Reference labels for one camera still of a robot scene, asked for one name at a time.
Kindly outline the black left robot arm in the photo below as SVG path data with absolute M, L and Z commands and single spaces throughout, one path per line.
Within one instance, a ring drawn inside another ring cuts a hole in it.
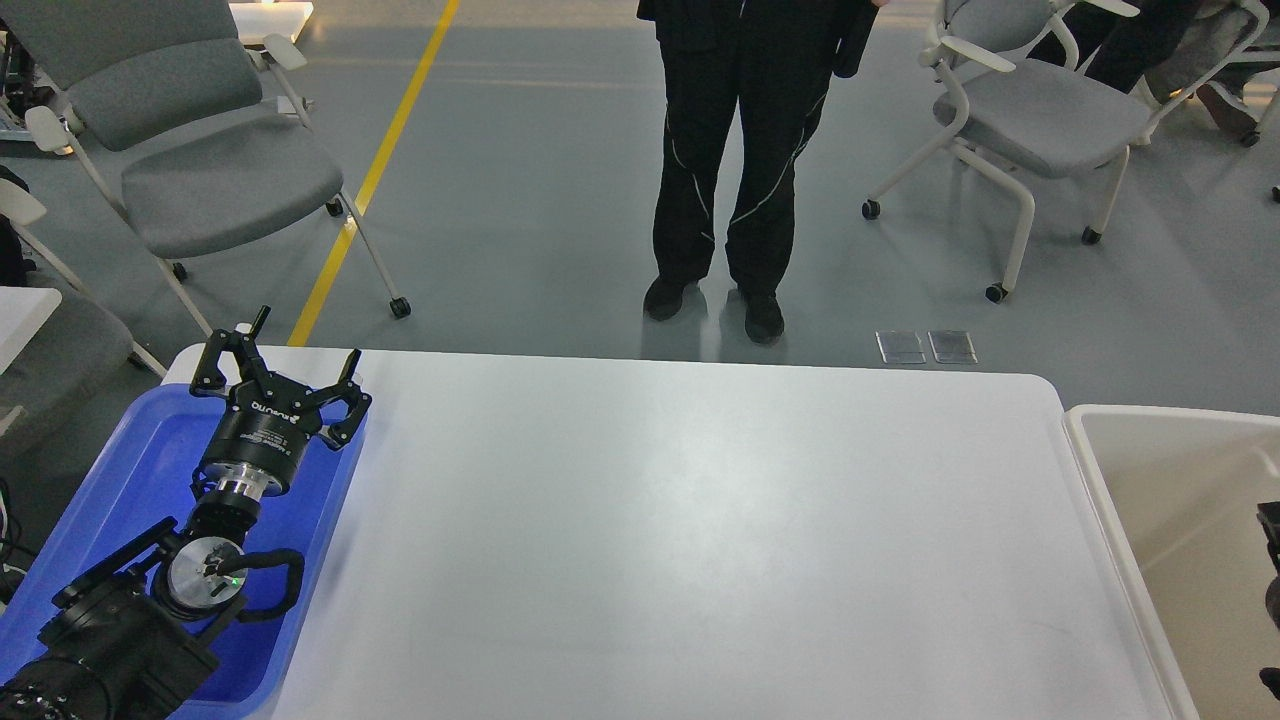
M 273 692 L 364 439 L 353 350 L 314 388 L 214 331 L 125 413 L 3 616 L 5 719 L 224 719 Z

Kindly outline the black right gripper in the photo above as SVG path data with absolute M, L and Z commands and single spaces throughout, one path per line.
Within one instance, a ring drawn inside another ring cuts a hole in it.
M 1280 502 L 1263 502 L 1256 506 L 1257 520 L 1262 527 L 1266 550 L 1270 562 L 1272 564 L 1276 573 L 1280 573 L 1280 519 L 1279 510 Z M 1280 628 L 1280 575 L 1276 575 L 1267 585 L 1263 593 L 1263 605 L 1266 612 L 1272 621 L 1272 624 Z M 1271 696 L 1280 701 L 1280 669 L 1279 667 L 1262 667 L 1260 670 L 1260 682 L 1271 693 Z

